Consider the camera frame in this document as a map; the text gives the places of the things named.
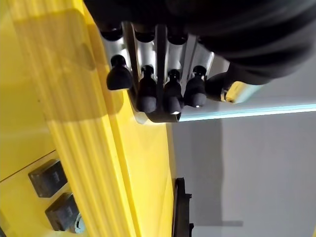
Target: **gray floor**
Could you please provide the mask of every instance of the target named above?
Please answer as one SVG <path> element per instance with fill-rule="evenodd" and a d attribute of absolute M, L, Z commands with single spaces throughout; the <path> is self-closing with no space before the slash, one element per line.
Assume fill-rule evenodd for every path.
<path fill-rule="evenodd" d="M 316 113 L 173 125 L 194 237 L 310 237 Z"/>

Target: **yellow machine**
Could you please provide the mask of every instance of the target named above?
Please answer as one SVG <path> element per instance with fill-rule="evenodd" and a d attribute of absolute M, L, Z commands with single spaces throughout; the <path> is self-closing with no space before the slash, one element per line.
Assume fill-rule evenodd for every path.
<path fill-rule="evenodd" d="M 63 193 L 84 220 L 77 235 L 171 236 L 168 127 L 135 113 L 126 91 L 107 90 L 109 65 L 82 1 L 4 0 L 0 10 L 0 236 L 73 236 L 45 214 Z M 40 197 L 29 176 L 52 159 L 68 182 Z"/>

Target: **control lever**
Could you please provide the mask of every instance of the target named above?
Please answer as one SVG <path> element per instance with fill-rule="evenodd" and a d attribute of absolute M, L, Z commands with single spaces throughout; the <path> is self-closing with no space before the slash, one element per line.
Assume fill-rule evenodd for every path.
<path fill-rule="evenodd" d="M 107 76 L 109 90 L 130 89 L 133 77 L 130 72 L 130 59 L 123 38 L 123 29 L 119 24 L 104 24 L 100 28 L 111 70 Z"/>
<path fill-rule="evenodd" d="M 166 50 L 166 82 L 163 88 L 163 108 L 172 115 L 181 113 L 184 106 L 181 78 L 188 35 L 179 28 L 168 27 Z"/>
<path fill-rule="evenodd" d="M 214 59 L 214 53 L 208 51 L 200 42 L 196 42 L 191 62 L 191 70 L 184 93 L 185 105 L 199 108 L 206 103 L 204 81 L 207 78 Z"/>
<path fill-rule="evenodd" d="M 227 72 L 206 80 L 205 91 L 209 99 L 235 104 L 246 101 L 271 80 L 231 64 Z"/>
<path fill-rule="evenodd" d="M 139 111 L 152 113 L 157 108 L 157 69 L 155 26 L 133 24 L 136 52 L 141 78 L 138 83 L 136 107 Z"/>
<path fill-rule="evenodd" d="M 139 81 L 136 107 L 139 111 L 151 113 L 157 107 L 157 84 L 153 79 L 154 69 L 151 66 L 142 68 L 144 75 Z"/>

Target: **white wall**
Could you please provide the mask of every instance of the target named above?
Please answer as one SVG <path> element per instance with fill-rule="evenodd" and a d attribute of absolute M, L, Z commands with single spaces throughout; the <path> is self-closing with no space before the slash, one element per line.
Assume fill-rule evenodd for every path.
<path fill-rule="evenodd" d="M 173 137 L 194 237 L 312 236 L 316 113 L 182 122 Z"/>

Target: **yellow panel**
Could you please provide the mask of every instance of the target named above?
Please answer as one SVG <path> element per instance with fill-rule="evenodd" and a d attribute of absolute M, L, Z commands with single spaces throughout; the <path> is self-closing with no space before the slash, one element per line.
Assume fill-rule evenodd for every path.
<path fill-rule="evenodd" d="M 104 67 L 106 58 L 100 53 L 104 49 L 97 27 L 85 13 L 134 222 L 141 236 L 171 236 L 175 175 L 171 130 L 167 132 L 165 124 L 138 123 L 134 115 L 142 115 L 133 112 L 127 93 L 106 88 L 109 67 Z"/>
<path fill-rule="evenodd" d="M 64 192 L 71 192 L 66 184 L 50 198 L 40 198 L 28 177 L 28 173 L 46 163 L 58 159 L 56 152 L 39 159 L 0 183 L 0 226 L 8 237 L 86 237 L 69 231 L 52 229 L 45 210 Z"/>
<path fill-rule="evenodd" d="M 126 91 L 106 89 L 109 66 L 82 2 L 9 2 L 90 235 L 171 236 L 173 177 L 166 125 L 139 124 Z"/>
<path fill-rule="evenodd" d="M 0 180 L 54 150 L 5 0 L 0 1 Z"/>

